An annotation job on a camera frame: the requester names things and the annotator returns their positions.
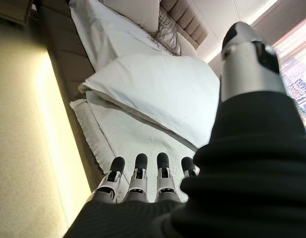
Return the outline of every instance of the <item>white pillowcase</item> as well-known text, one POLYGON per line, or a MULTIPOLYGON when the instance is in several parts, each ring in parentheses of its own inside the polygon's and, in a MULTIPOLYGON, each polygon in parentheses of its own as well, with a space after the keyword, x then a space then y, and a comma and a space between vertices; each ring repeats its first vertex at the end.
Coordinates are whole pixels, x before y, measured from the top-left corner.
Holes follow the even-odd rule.
POLYGON ((189 41, 184 36, 182 36, 179 32, 177 32, 177 35, 178 35, 178 44, 182 51, 182 56, 191 56, 191 57, 199 58, 192 44, 189 43, 189 41))
POLYGON ((196 147, 209 142, 219 80, 202 60, 129 55, 96 72, 80 89, 92 89, 105 100, 175 132, 196 147))
POLYGON ((102 0, 102 2, 147 32, 157 31, 159 0, 102 0))

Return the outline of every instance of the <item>robotic hand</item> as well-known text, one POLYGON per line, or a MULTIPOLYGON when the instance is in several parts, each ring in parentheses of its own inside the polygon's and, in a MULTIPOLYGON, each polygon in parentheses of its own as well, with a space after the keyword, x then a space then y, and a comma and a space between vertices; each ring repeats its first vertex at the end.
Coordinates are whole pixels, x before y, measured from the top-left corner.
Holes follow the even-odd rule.
MULTIPOLYGON (((124 163, 125 162, 122 157, 117 157, 112 161, 109 173, 102 179, 99 186, 95 189, 88 201, 95 200, 111 204, 116 203, 124 163)), ((139 154, 136 157, 129 189, 123 199, 123 202, 149 202, 147 199, 147 165, 147 156, 145 154, 139 154)), ((196 167, 193 160, 189 157, 182 159, 182 169, 186 178, 197 176, 196 167)), ((171 200, 180 203, 181 200, 177 195, 173 176, 169 167, 168 156, 165 153, 159 153, 157 156, 157 171, 157 190, 155 202, 171 200)))
POLYGON ((155 203, 147 203, 147 158, 140 154, 124 201, 112 204, 124 166, 118 157, 66 238, 306 238, 306 132, 276 54, 238 22, 221 57, 221 103, 209 144, 194 156, 199 175, 192 159, 182 160, 188 202, 179 202, 161 153, 155 203))

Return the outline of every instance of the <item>white bedsheet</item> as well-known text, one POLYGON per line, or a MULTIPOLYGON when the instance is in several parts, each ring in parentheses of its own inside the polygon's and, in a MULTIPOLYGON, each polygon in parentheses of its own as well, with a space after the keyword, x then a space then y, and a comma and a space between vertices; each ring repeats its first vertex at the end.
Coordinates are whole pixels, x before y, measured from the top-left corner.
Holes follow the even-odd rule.
POLYGON ((118 200, 124 197, 134 169, 135 158, 140 153, 148 156, 148 199, 154 202, 156 196, 156 157, 165 152, 169 156, 171 172, 180 199, 187 200, 179 186, 184 177, 181 159, 192 157, 189 149, 180 137, 163 130, 140 118, 129 115, 118 106, 101 99, 92 91, 86 92, 87 100, 79 99, 70 105, 76 113, 86 141, 93 151, 104 173, 108 173, 112 160, 116 156, 125 159, 125 168, 121 180, 118 200))
POLYGON ((128 54, 170 55, 149 34, 98 0, 71 0, 71 16, 95 71, 128 54))

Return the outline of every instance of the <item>bedding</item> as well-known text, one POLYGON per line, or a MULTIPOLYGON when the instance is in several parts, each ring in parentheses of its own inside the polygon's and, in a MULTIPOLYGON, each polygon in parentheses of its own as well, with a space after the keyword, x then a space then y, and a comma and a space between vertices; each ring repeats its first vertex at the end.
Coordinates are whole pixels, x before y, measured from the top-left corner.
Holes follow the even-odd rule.
POLYGON ((71 0, 69 6, 95 71, 128 54, 170 55, 165 47, 154 43, 147 32, 98 0, 71 0))
POLYGON ((160 152, 169 155, 177 192, 185 201, 179 188, 180 161, 208 143, 218 78, 201 60, 171 56, 147 32, 98 0, 71 0, 70 8, 96 71, 80 86, 87 99, 72 102, 71 107, 105 174, 113 158, 124 157, 119 201, 139 153, 149 158, 148 198, 154 201, 160 152))
POLYGON ((80 89, 92 89, 198 148, 210 139, 219 98, 217 76, 208 64, 192 57, 120 57, 86 79, 80 89))
POLYGON ((121 201, 127 192, 136 156, 145 153, 148 156, 148 199, 154 202, 156 157, 160 152, 165 152, 169 156, 176 191, 185 202, 187 196, 180 190, 180 183, 184 177, 181 159, 185 156, 192 157, 195 149, 176 134, 129 114, 92 91, 86 92, 86 95, 87 100, 79 99, 72 102, 71 107, 100 167, 106 174, 116 156, 122 156, 126 162, 118 201, 121 201))
POLYGON ((157 31, 159 0, 101 0, 101 2, 147 32, 157 31))

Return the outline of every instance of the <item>tufted headboard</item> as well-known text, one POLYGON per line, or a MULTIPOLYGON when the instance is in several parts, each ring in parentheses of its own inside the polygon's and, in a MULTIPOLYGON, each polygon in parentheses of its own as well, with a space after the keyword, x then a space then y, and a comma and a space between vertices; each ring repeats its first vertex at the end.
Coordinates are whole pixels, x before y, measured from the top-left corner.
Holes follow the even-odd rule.
POLYGON ((187 1, 161 0, 160 7, 176 22, 177 31, 197 49, 206 38, 207 32, 187 1))

